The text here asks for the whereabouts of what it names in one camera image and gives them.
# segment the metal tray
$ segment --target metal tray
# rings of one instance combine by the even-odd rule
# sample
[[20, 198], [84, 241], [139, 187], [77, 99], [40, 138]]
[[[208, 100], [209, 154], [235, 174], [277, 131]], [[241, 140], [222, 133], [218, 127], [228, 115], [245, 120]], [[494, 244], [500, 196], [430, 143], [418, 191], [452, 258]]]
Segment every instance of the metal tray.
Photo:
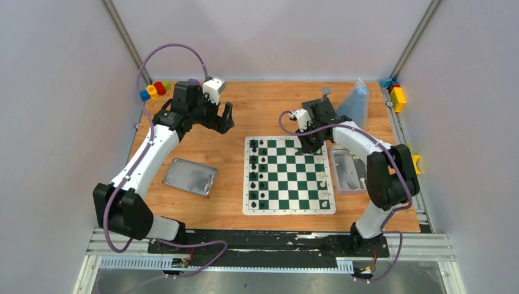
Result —
[[338, 194], [366, 193], [366, 164], [350, 151], [334, 145], [330, 149], [331, 167], [335, 176], [335, 190]]
[[217, 170], [214, 167], [189, 160], [173, 159], [162, 183], [173, 188], [207, 197], [211, 191]]

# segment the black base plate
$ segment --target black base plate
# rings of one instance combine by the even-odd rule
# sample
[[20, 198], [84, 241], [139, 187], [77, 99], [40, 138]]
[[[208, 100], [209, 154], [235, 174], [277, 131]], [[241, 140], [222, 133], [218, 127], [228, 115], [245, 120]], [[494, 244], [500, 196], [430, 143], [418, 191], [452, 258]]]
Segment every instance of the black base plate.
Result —
[[[187, 233], [187, 242], [225, 240], [228, 249], [273, 250], [238, 252], [227, 250], [214, 266], [245, 267], [284, 267], [284, 268], [334, 268], [336, 257], [373, 257], [373, 252], [357, 254], [349, 248], [349, 235], [312, 236], [298, 238], [298, 235], [311, 235], [312, 232], [278, 232], [251, 230], [195, 230]], [[205, 265], [222, 249], [221, 245], [195, 248], [190, 265]], [[378, 257], [389, 256], [385, 237], [380, 238], [375, 249]], [[188, 254], [190, 249], [172, 249], [161, 243], [149, 243], [148, 252], [152, 254]]]
[[335, 113], [335, 108], [332, 105], [332, 102], [330, 101], [330, 98], [328, 98], [328, 97], [324, 98], [324, 100], [323, 99], [315, 99], [315, 100], [306, 101], [306, 102], [301, 103], [301, 106], [303, 106], [304, 110], [308, 111], [308, 114], [310, 115], [310, 118], [313, 119], [313, 113], [310, 111], [310, 106], [312, 106], [314, 104], [317, 104], [317, 103], [321, 103], [321, 102], [325, 102], [328, 105], [328, 108], [329, 108], [328, 111], [332, 111], [334, 116], [337, 115]]

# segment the metal floor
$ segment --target metal floor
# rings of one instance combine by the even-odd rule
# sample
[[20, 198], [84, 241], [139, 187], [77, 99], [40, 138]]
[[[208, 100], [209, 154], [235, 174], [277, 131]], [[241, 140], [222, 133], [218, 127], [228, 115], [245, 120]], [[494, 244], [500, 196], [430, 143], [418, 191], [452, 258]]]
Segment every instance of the metal floor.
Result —
[[[389, 262], [378, 262], [377, 271], [385, 272]], [[144, 281], [163, 275], [161, 271], [106, 269], [97, 273], [101, 294], [120, 294]], [[286, 294], [286, 293], [447, 293], [436, 262], [399, 262], [381, 282], [365, 285], [345, 274], [229, 273], [208, 271], [186, 279], [161, 279], [133, 294]]]

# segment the red toy block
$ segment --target red toy block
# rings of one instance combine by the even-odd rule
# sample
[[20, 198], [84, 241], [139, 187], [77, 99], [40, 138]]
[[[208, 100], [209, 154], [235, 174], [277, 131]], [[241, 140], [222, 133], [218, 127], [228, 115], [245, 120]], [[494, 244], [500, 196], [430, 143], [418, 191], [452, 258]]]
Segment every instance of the red toy block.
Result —
[[157, 93], [162, 96], [164, 94], [166, 94], [166, 87], [164, 87], [164, 85], [161, 83], [161, 82], [156, 82], [153, 84], [155, 86], [155, 89], [157, 89]]
[[393, 88], [395, 88], [395, 87], [400, 88], [400, 84], [392, 84], [391, 86], [389, 86], [389, 88], [388, 88], [389, 94], [391, 94], [391, 91], [393, 91]]

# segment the yellow toy block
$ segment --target yellow toy block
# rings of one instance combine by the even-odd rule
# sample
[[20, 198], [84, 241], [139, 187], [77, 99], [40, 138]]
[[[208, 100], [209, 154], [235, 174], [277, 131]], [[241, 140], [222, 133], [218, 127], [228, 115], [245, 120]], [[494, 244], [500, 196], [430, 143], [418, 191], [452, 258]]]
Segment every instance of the yellow toy block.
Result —
[[394, 104], [395, 112], [401, 112], [406, 105], [404, 92], [402, 91], [401, 87], [394, 87], [389, 95], [391, 96], [391, 101]]
[[151, 97], [151, 99], [159, 98], [159, 94], [157, 92], [157, 89], [155, 89], [155, 86], [153, 86], [153, 85], [147, 86], [146, 91], [149, 94], [149, 97]]

